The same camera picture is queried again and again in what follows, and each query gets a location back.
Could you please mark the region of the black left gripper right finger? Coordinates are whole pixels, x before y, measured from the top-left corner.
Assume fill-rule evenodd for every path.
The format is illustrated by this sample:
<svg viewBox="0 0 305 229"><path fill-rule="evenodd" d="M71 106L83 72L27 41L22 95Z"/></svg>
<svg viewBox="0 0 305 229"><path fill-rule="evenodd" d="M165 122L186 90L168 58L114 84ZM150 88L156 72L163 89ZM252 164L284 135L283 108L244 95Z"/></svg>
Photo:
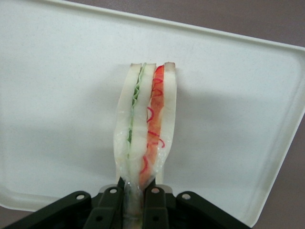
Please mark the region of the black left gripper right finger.
<svg viewBox="0 0 305 229"><path fill-rule="evenodd" d="M236 218L192 191L177 196L166 185L152 185L144 194L143 229L252 229L261 216L247 210Z"/></svg>

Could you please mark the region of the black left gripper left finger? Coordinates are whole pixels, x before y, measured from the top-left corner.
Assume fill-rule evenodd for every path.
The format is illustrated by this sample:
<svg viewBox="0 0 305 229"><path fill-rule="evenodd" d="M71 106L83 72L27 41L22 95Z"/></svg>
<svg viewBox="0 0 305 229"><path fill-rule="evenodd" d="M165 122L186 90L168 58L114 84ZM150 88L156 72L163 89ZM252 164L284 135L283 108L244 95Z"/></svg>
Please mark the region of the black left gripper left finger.
<svg viewBox="0 0 305 229"><path fill-rule="evenodd" d="M12 223L10 229L120 229L123 190L110 186L97 196L73 192Z"/></svg>

